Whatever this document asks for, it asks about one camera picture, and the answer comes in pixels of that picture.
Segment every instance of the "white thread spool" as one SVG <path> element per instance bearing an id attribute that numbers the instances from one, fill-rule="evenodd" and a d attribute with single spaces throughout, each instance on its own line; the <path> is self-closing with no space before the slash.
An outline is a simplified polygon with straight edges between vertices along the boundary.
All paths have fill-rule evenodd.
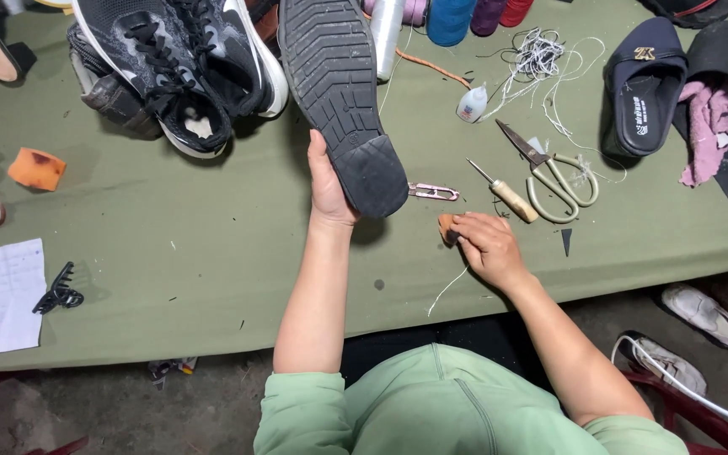
<path id="1" fill-rule="evenodd" d="M 406 0 L 375 0 L 372 8 L 369 29 L 375 41 L 376 74 L 381 81 L 389 80 L 392 72 L 405 5 Z"/>

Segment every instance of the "table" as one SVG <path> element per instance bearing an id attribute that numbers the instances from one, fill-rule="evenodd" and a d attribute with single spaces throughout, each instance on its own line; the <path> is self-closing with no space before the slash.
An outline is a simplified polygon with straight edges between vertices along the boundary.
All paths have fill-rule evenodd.
<path id="1" fill-rule="evenodd" d="M 445 49 L 413 33 L 408 53 L 489 86 L 508 74 L 497 57 L 518 31 L 556 27 L 567 47 L 600 38 L 606 53 L 585 76 L 564 82 L 556 107 L 577 143 L 600 137 L 601 68 L 623 37 L 651 13 L 632 0 L 539 0 L 524 23 L 489 38 L 468 36 Z M 248 351 L 272 346 L 297 274 L 309 210 L 305 160 L 308 124 L 290 103 L 277 119 L 236 122 L 230 152 L 216 162 L 188 161 L 165 139 L 128 137 L 78 99 L 69 64 L 71 17 L 24 13 L 11 18 L 10 42 L 24 40 L 39 60 L 21 87 L 0 83 L 0 199 L 8 217 L 0 245 L 40 237 L 47 281 L 67 261 L 86 302 L 44 316 L 40 347 L 0 354 L 0 370 L 115 364 Z M 399 45 L 406 46 L 405 27 Z M 685 48 L 694 32 L 681 30 Z M 600 45 L 578 46 L 590 61 Z M 543 114 L 544 94 L 524 96 L 496 118 L 526 137 L 549 139 L 551 152 L 579 151 Z M 455 116 L 463 87 L 440 73 L 401 62 L 379 89 L 381 119 L 410 181 L 455 188 L 457 202 L 410 198 L 386 220 L 366 220 L 353 238 L 347 334 L 417 326 L 507 311 L 508 304 L 442 246 L 443 212 L 493 212 L 492 194 L 468 165 L 523 193 L 527 164 L 495 123 Z M 497 105 L 494 99 L 490 108 Z M 25 189 L 5 175 L 20 147 L 66 160 L 54 193 Z M 583 150 L 592 169 L 611 180 L 623 172 Z M 728 270 L 728 202 L 715 181 L 691 190 L 677 183 L 686 146 L 672 130 L 658 153 L 582 209 L 566 257 L 560 226 L 525 225 L 511 215 L 527 266 L 559 302 Z M 540 196 L 551 210 L 559 200 Z M 500 211 L 506 211 L 501 204 Z M 383 281 L 383 289 L 375 281 Z"/>

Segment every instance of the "hand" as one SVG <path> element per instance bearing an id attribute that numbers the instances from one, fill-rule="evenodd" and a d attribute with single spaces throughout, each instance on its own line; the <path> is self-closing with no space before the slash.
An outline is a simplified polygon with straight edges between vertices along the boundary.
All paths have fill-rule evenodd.
<path id="1" fill-rule="evenodd" d="M 450 230 L 460 234 L 460 246 L 471 268 L 505 294 L 532 277 L 505 219 L 466 212 L 454 215 Z"/>
<path id="2" fill-rule="evenodd" d="M 311 216 L 332 224 L 353 226 L 359 221 L 359 212 L 347 202 L 341 189 L 336 170 L 330 164 L 328 146 L 322 134 L 316 129 L 310 131 L 308 145 L 308 166 L 310 167 L 310 209 Z"/>

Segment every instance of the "red thread spool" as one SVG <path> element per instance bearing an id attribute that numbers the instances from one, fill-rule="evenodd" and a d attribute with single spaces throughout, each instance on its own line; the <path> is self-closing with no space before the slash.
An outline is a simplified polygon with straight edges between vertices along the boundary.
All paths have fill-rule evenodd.
<path id="1" fill-rule="evenodd" d="M 505 10 L 502 11 L 499 23 L 505 27 L 519 25 L 527 12 L 530 11 L 533 0 L 509 0 Z"/>

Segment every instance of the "awl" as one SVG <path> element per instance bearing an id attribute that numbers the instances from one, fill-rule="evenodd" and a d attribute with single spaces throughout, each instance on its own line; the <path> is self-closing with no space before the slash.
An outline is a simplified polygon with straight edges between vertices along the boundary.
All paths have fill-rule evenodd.
<path id="1" fill-rule="evenodd" d="M 511 210 L 519 216 L 519 218 L 523 219 L 526 222 L 533 222 L 538 219 L 538 212 L 535 211 L 535 209 L 532 208 L 532 206 L 527 203 L 527 201 L 525 201 L 521 196 L 516 194 L 516 192 L 513 191 L 507 183 L 498 179 L 493 180 L 482 169 L 479 169 L 479 166 L 477 166 L 476 163 L 469 160 L 468 158 L 466 158 L 465 160 L 468 160 L 471 166 L 473 166 L 474 169 L 478 170 L 479 173 L 482 174 L 482 177 L 490 182 L 488 188 L 490 189 L 491 193 L 496 194 L 502 202 L 506 203 L 507 206 L 510 207 Z"/>

